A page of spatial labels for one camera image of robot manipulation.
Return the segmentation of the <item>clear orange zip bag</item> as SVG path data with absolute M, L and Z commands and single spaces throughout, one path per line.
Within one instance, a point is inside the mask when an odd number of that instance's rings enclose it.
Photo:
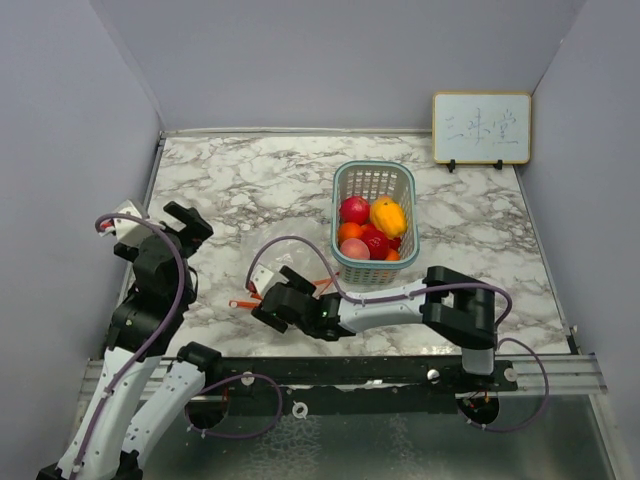
M 314 297 L 330 293 L 334 289 L 334 282 L 318 254 L 306 243 L 299 240 L 287 239 L 275 243 L 260 255 L 256 265 L 258 263 L 276 274 L 274 284 L 286 281 L 284 276 L 279 273 L 280 268 L 286 265 L 316 286 Z M 250 292 L 249 296 L 254 305 L 257 305 L 257 302 L 262 299 L 262 297 L 252 296 Z

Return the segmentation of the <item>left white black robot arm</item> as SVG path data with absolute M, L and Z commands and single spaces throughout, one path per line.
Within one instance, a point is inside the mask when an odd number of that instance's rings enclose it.
M 152 449 L 196 394 L 220 385 L 221 371 L 207 360 L 178 361 L 148 400 L 142 395 L 197 296 L 189 258 L 213 234 L 194 208 L 167 203 L 181 222 L 176 230 L 150 221 L 134 201 L 100 216 L 102 236 L 116 238 L 114 253 L 132 266 L 134 280 L 114 310 L 102 370 L 81 425 L 41 479 L 140 479 Z

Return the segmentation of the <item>red apple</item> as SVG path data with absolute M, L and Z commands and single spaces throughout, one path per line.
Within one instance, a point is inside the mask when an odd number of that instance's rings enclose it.
M 364 225 L 369 221 L 370 204 L 362 196 L 348 197 L 341 203 L 339 215 L 343 223 Z

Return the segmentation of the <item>pink peach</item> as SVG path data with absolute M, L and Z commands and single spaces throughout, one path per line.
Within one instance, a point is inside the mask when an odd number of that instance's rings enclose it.
M 369 260 L 370 251 L 365 242 L 359 238 L 348 238 L 340 245 L 340 252 L 348 258 L 355 260 Z

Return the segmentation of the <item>yellow bell pepper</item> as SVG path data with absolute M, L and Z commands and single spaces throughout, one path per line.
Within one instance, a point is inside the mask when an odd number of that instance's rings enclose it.
M 408 224 L 402 207 L 388 196 L 379 197 L 370 207 L 370 221 L 389 239 L 402 237 Z

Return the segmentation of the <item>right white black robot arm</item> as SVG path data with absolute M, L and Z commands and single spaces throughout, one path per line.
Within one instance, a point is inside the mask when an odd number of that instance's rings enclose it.
M 324 341 L 389 326 L 424 325 L 461 348 L 461 383 L 481 391 L 496 376 L 495 295 L 498 290 L 446 267 L 424 279 L 374 291 L 315 295 L 316 287 L 288 267 L 275 273 L 260 265 L 249 278 L 260 296 L 252 316 L 283 333 L 294 326 Z

